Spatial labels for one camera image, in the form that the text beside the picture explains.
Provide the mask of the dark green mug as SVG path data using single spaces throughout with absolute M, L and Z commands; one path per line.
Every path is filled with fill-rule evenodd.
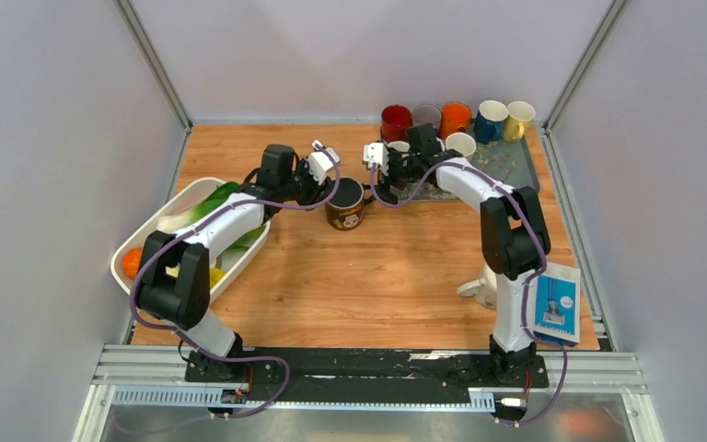
M 401 153 L 409 153 L 411 149 L 408 142 L 401 140 L 389 142 L 387 147 Z

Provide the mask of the black mug with gold rim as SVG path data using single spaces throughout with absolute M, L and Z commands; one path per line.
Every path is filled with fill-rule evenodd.
M 337 192 L 325 205 L 328 224 L 339 231 L 358 228 L 364 220 L 365 207 L 375 200 L 371 191 L 369 184 L 351 177 L 341 178 Z

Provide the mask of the red mug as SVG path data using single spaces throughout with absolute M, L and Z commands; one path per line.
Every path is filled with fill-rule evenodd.
M 406 141 L 406 130 L 411 126 L 411 110 L 400 104 L 392 104 L 381 111 L 380 138 L 385 143 Z

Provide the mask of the lilac grey mug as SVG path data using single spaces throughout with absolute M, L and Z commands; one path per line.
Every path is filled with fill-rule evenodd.
M 442 121 L 442 111 L 432 104 L 420 104 L 411 111 L 414 126 L 431 124 L 438 129 Z

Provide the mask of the pink faceted mug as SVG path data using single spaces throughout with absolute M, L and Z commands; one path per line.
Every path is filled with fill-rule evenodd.
M 478 147 L 476 140 L 463 132 L 449 135 L 445 140 L 445 146 L 446 150 L 454 150 L 466 159 L 471 159 Z

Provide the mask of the orange mug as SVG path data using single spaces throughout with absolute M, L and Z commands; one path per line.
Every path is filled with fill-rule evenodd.
M 445 140 L 451 134 L 465 133 L 471 118 L 471 110 L 466 104 L 448 102 L 441 110 L 440 137 Z

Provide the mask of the navy blue mug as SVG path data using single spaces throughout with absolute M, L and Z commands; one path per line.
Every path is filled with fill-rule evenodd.
M 485 100 L 479 107 L 473 127 L 474 139 L 483 145 L 499 141 L 508 117 L 506 106 L 496 100 Z

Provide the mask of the yellow mug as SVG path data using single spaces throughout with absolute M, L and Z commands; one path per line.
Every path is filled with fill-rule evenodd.
M 508 115 L 504 121 L 502 138 L 506 142 L 519 141 L 535 118 L 536 110 L 531 104 L 522 100 L 510 102 L 506 110 Z

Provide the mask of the cream white mug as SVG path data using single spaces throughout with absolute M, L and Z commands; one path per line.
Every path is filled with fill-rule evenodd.
M 472 297 L 488 310 L 497 310 L 497 282 L 494 271 L 485 264 L 476 279 L 457 288 L 460 297 Z

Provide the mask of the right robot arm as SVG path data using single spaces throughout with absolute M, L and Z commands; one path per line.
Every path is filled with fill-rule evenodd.
M 406 205 L 394 194 L 409 182 L 429 182 L 475 209 L 480 217 L 481 250 L 496 280 L 496 320 L 489 356 L 475 365 L 470 378 L 497 385 L 527 379 L 537 363 L 537 343 L 527 325 L 532 283 L 547 269 L 551 239 L 537 192 L 514 188 L 473 166 L 460 152 L 443 147 L 430 124 L 406 131 L 409 150 L 402 153 L 383 142 L 363 149 L 374 198 L 386 207 Z

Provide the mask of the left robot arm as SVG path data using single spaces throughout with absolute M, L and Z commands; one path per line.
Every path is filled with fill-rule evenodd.
M 268 145 L 261 164 L 210 214 L 175 233 L 147 236 L 129 294 L 134 319 L 174 331 L 209 359 L 223 381 L 241 376 L 241 340 L 212 312 L 210 265 L 250 231 L 283 209 L 310 211 L 326 204 L 340 185 L 340 158 L 315 141 L 301 158 L 287 145 Z

